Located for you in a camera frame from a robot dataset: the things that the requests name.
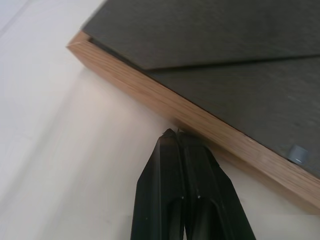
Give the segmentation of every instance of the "wooden board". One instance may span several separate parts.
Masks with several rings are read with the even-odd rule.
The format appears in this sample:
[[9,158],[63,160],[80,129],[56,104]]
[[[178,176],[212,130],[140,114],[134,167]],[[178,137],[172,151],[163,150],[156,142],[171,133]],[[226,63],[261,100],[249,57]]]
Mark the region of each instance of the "wooden board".
[[320,180],[213,115],[89,42],[79,32],[68,45],[89,69],[119,89],[212,143],[214,153],[250,172],[309,212],[320,213]]

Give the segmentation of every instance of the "white surface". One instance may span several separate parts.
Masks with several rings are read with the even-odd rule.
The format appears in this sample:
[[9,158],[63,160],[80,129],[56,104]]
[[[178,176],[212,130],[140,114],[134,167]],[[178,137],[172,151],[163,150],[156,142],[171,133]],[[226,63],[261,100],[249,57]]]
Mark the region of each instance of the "white surface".
[[[0,1],[1,7],[11,2]],[[6,16],[10,25],[0,35],[1,240],[130,238],[136,181],[169,123],[65,49],[100,3],[31,0]],[[257,239],[319,239],[317,216],[220,163]]]

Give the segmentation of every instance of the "gray felt surface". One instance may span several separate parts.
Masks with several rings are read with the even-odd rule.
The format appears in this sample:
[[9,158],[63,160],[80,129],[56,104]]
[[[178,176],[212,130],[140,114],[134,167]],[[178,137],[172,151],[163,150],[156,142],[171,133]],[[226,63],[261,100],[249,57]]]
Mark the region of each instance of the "gray felt surface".
[[148,74],[285,158],[304,148],[320,176],[320,57]]
[[84,27],[143,69],[320,54],[317,0],[108,0]]

